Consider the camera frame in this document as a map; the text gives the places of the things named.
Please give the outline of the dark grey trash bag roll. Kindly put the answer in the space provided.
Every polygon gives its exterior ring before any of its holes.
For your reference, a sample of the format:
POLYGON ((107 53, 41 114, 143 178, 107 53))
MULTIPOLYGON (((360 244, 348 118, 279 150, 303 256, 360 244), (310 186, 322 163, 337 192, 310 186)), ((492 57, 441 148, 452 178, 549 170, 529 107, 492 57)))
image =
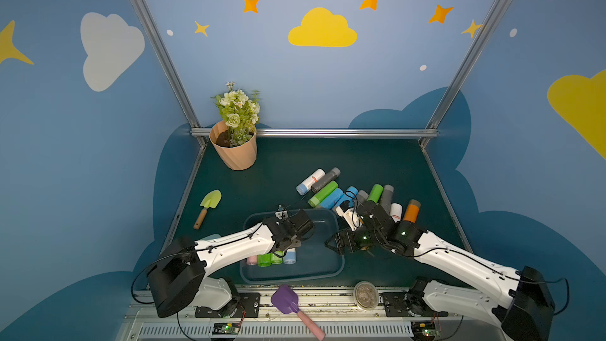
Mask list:
POLYGON ((311 186, 311 190, 314 194, 320 192, 326 185, 330 182, 336 180, 339 177, 341 171, 337 167, 333 167, 329 172, 325 173, 321 178, 319 178, 314 184, 311 186))

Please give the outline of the white blue trash bag roll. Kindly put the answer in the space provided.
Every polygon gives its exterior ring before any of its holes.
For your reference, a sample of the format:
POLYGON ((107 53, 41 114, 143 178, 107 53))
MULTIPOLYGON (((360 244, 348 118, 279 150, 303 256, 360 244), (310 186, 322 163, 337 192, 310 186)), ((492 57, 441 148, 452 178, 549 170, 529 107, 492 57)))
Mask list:
POLYGON ((282 263, 284 263, 284 265, 294 265, 296 262, 297 262, 296 249, 295 248, 288 249, 282 258, 282 263))

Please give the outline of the green trash bag roll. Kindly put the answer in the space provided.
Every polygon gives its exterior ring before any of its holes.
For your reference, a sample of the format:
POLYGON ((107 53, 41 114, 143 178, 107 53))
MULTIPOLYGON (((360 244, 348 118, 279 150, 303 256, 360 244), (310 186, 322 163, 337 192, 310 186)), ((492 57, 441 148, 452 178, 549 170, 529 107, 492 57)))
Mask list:
POLYGON ((266 268, 272 265, 272 254, 260 254, 257 256, 257 266, 266 268))

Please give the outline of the pink trash bag roll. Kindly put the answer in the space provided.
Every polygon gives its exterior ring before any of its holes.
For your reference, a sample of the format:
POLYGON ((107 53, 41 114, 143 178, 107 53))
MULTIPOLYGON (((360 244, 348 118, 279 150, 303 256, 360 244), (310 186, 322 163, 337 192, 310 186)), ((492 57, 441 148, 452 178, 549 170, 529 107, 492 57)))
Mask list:
POLYGON ((252 256, 252 257, 248 257, 246 260, 246 264, 249 266, 255 266, 258 263, 258 257, 257 256, 252 256))

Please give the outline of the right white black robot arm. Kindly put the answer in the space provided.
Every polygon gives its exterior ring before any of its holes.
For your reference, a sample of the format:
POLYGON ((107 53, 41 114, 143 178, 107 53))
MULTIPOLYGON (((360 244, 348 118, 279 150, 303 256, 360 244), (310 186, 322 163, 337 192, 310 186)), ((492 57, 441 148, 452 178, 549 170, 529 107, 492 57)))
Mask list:
POLYGON ((500 328, 509 340, 549 338, 556 306, 549 284, 538 270, 499 265, 446 242, 417 225, 417 209, 406 210, 400 221, 394 221, 382 205, 368 200, 344 216, 350 218, 350 227, 325 243, 336 253, 379 246, 467 285, 455 287, 420 278, 405 293, 404 308, 409 314, 458 314, 500 328))

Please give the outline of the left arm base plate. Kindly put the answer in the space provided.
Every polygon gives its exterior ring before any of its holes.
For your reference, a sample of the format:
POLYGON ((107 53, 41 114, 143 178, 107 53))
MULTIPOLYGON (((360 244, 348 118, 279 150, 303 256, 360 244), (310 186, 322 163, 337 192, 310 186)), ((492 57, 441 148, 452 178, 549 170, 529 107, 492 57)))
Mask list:
POLYGON ((224 308, 213 310, 208 307, 199 306, 196 308, 195 318, 257 318, 260 311, 260 293, 249 292, 238 295, 238 301, 232 299, 224 308))

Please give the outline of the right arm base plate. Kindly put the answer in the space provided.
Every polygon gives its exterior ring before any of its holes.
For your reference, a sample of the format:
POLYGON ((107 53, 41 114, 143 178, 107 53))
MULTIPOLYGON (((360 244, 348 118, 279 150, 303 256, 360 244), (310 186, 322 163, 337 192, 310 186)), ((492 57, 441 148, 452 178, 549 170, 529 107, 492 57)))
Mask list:
POLYGON ((449 312, 437 312, 430 309, 419 297, 409 295, 404 291, 384 292, 380 295, 387 317, 447 317, 449 312))

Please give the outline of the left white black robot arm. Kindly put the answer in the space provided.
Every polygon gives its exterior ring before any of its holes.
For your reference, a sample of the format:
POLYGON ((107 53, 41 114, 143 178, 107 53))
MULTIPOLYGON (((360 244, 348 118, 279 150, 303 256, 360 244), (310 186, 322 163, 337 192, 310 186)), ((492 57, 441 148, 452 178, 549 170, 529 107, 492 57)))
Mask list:
POLYGON ((189 306, 214 272, 248 257, 299 247, 312 229, 309 215, 300 210, 284 219, 269 216, 249 229, 222 238, 178 239, 146 271, 157 316, 171 317, 189 306))

